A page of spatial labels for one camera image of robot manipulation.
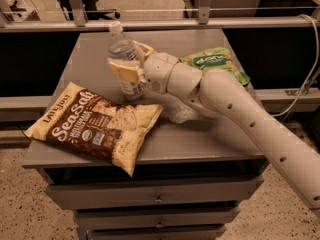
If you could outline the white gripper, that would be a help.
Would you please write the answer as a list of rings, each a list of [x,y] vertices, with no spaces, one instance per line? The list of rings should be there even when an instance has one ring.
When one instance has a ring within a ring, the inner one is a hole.
[[[155,53],[147,44],[138,41],[133,43],[140,61],[109,58],[110,70],[116,76],[133,83],[147,82],[151,91],[165,94],[169,75],[179,59],[167,53]]]

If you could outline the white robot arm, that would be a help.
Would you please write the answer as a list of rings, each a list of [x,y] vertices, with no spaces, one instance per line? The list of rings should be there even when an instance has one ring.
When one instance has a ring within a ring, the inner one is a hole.
[[[159,94],[170,94],[207,117],[223,114],[238,125],[263,153],[300,200],[320,213],[320,154],[262,108],[224,69],[206,73],[167,53],[136,42],[138,59],[110,58],[117,76],[144,82]]]

